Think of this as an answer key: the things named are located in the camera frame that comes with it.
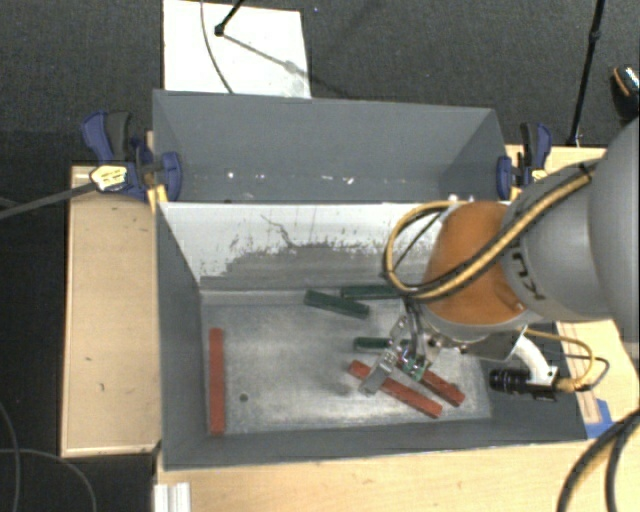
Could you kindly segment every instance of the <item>wooden board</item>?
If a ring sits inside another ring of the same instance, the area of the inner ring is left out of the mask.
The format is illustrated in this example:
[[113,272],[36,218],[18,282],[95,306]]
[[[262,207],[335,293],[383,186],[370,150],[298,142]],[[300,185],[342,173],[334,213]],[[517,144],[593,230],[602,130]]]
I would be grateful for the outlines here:
[[[74,186],[91,168],[72,170]],[[160,439],[148,205],[97,192],[71,201],[60,451],[150,452]]]

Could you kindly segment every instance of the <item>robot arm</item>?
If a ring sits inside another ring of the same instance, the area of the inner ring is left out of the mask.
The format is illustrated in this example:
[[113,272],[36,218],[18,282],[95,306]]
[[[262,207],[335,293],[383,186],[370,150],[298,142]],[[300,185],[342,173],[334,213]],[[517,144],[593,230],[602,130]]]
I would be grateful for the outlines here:
[[[429,203],[405,215],[383,264],[432,345],[490,359],[518,355],[530,367],[528,383],[537,385],[544,381],[537,374],[555,369],[540,364],[523,341],[528,324],[613,318],[637,366],[638,119],[602,160],[554,173],[508,206],[456,205],[442,223],[423,282],[402,282],[393,262],[395,238],[416,220],[449,208]],[[413,338],[415,353],[404,348],[401,357],[415,362],[423,354]],[[423,357],[424,365],[435,355]],[[363,387],[372,392],[366,381]]]

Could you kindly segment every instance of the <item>red block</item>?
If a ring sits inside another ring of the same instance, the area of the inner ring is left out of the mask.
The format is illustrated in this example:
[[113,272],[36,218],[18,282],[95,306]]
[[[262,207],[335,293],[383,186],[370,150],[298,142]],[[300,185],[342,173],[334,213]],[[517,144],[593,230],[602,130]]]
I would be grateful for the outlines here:
[[222,329],[209,329],[209,432],[214,436],[225,430],[223,341]]
[[[370,371],[371,368],[369,366],[357,360],[353,361],[351,366],[349,366],[349,373],[360,380],[365,379]],[[388,395],[391,395],[431,418],[439,418],[440,414],[442,414],[442,405],[438,402],[434,402],[430,398],[416,393],[413,389],[391,378],[387,378],[387,380],[383,382],[380,391],[384,391]]]
[[462,391],[429,370],[425,370],[420,382],[427,389],[434,392],[454,407],[458,407],[462,402],[464,402],[465,395]]

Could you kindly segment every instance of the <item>blue clamp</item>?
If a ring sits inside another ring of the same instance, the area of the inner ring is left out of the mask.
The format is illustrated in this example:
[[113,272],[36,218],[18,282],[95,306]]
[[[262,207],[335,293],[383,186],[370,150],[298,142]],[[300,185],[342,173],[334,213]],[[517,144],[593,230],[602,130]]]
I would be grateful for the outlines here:
[[153,154],[145,142],[138,137],[129,138],[128,128],[131,115],[128,112],[107,113],[98,110],[87,116],[81,125],[82,137],[100,165],[117,163],[127,170],[124,187],[117,193],[145,202],[147,189],[144,175],[164,171],[160,176],[167,188],[167,197],[176,201],[182,188],[182,167],[178,154],[168,152],[162,155],[162,167],[153,163]]
[[544,169],[553,145],[551,132],[542,123],[520,125],[524,153],[518,153],[518,166],[514,169],[511,158],[502,156],[496,167],[496,187],[502,200],[509,200],[511,188],[524,188],[534,180],[532,173]]

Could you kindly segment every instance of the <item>black carpet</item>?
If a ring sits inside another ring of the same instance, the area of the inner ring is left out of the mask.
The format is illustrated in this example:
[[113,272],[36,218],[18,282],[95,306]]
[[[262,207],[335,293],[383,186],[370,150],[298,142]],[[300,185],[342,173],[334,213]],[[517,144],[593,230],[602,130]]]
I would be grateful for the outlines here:
[[[569,135],[595,0],[265,0],[303,13],[312,94],[495,108],[507,142],[540,121]],[[162,85],[160,0],[0,3],[0,197],[62,190],[73,160],[91,154],[78,125],[97,109],[128,110],[151,127]],[[619,123],[613,66],[638,66],[640,3],[607,3],[581,131],[603,145]],[[20,444],[56,453],[65,293],[65,207],[0,223],[0,401]],[[0,449],[9,446],[0,426]],[[90,510],[59,465],[25,456],[22,508]],[[81,464],[99,510],[150,507],[148,456]],[[0,456],[0,512],[10,510],[11,459]]]

